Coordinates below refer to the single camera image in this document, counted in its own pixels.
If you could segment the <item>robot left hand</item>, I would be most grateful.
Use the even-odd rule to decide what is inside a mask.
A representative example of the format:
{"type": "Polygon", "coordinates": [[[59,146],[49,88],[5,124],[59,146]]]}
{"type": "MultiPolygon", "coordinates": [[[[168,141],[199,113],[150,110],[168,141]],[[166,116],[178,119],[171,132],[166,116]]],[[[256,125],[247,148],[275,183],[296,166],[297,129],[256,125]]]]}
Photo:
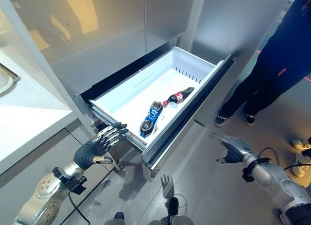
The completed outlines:
{"type": "Polygon", "coordinates": [[[104,155],[126,139],[127,124],[114,123],[99,131],[76,152],[73,162],[84,171],[94,164],[104,164],[104,155]]]}

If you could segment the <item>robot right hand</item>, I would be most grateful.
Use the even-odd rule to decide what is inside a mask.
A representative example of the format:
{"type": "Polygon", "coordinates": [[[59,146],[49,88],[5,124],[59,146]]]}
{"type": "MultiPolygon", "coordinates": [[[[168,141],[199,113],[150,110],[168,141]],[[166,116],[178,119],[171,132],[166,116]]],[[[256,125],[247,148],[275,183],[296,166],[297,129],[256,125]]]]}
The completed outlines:
{"type": "Polygon", "coordinates": [[[218,140],[227,149],[226,156],[216,160],[221,164],[243,163],[248,166],[253,160],[258,159],[250,146],[237,137],[218,133],[211,133],[209,136],[218,140]]]}

